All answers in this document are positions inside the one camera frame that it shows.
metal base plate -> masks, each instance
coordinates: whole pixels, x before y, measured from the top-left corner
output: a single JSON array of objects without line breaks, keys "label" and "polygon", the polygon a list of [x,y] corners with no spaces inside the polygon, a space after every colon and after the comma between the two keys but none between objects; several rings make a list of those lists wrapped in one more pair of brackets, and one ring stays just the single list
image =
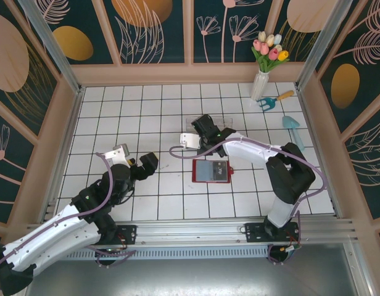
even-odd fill
[{"label": "metal base plate", "polygon": [[264,223],[246,223],[245,234],[247,242],[290,242],[290,236],[299,239],[299,225],[289,222],[284,228],[278,230],[278,234],[272,238],[264,230]]}]

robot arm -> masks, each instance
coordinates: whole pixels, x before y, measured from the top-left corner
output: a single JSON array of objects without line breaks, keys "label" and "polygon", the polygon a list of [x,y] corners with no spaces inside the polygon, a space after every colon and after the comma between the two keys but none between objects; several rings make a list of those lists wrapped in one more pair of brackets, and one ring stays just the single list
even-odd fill
[{"label": "robot arm", "polygon": [[305,160],[299,148],[293,143],[287,143],[282,147],[257,145],[231,128],[220,131],[212,118],[206,114],[192,122],[192,126],[198,135],[181,134],[182,147],[198,149],[198,153],[201,154],[224,142],[212,153],[218,153],[221,157],[239,157],[267,169],[276,198],[271,212],[265,219],[265,231],[274,237],[277,230],[290,221],[298,199],[315,180],[315,174],[310,167],[277,152],[285,151]]},{"label": "robot arm", "polygon": [[[110,167],[113,190],[102,208],[89,212],[107,198],[110,184],[108,172],[81,190],[55,217],[17,241],[0,245],[0,260],[14,252],[0,264],[0,288],[5,296],[24,289],[33,276],[69,253],[97,242],[112,240],[117,230],[115,221],[109,215],[112,207],[123,203],[125,196],[134,190],[136,180],[153,175],[159,162],[153,153],[149,153],[140,158],[142,166],[137,166],[135,160],[127,160],[127,156],[125,144],[104,154],[113,163]],[[27,245],[19,247],[37,234]]]}]

metal bar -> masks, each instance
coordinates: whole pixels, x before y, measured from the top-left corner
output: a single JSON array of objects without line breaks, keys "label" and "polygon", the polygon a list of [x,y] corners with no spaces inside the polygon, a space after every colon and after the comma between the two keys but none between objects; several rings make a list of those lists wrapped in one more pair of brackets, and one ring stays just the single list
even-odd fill
[{"label": "metal bar", "polygon": [[70,87],[75,93],[79,92],[79,84],[76,79],[75,74],[72,72],[71,66],[64,56],[60,46],[57,44],[56,39],[54,38],[52,31],[50,30],[48,24],[44,21],[41,12],[38,9],[35,1],[30,0],[18,0],[22,9],[24,10],[25,15],[30,20],[35,31],[42,39],[44,45],[48,49],[50,55],[52,56],[54,62],[60,69],[63,76],[67,79]]},{"label": "metal bar", "polygon": [[45,220],[44,217],[48,210],[49,202],[55,200],[59,195],[61,180],[64,175],[65,164],[68,159],[69,150],[72,143],[72,137],[75,133],[75,127],[78,120],[78,114],[84,94],[85,88],[82,88],[73,100],[71,114],[69,116],[69,120],[64,131],[64,138],[62,140],[56,162],[53,166],[51,180],[47,185],[44,203],[42,204],[41,211],[38,216],[38,221],[41,223]]},{"label": "metal bar", "polygon": [[324,28],[319,34],[318,39],[312,47],[307,60],[305,61],[304,67],[300,73],[298,79],[298,89],[302,90],[305,85],[307,85],[309,78],[313,74],[318,65],[321,57],[323,56],[325,50],[329,46],[331,40],[336,34],[341,21],[344,19],[346,13],[349,11],[352,0],[347,1],[337,1],[331,15],[326,21]]}]

white vase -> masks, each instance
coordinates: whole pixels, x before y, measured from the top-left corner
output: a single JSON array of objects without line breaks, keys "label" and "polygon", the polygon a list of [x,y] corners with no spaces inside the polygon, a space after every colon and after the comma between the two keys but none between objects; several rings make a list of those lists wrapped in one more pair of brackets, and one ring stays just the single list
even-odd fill
[{"label": "white vase", "polygon": [[252,100],[258,101],[262,98],[269,78],[269,72],[264,73],[261,72],[261,70],[258,71],[256,77],[254,78],[252,92],[250,93]]}]

tulip stem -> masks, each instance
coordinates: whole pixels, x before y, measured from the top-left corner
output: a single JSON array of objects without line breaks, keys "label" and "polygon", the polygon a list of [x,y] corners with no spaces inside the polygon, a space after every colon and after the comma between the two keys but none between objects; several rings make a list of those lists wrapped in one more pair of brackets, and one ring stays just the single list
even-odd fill
[{"label": "tulip stem", "polygon": [[227,10],[225,9],[225,16],[223,17],[223,30],[221,31],[221,62],[225,62],[225,32],[226,32],[226,19],[227,19]]}]

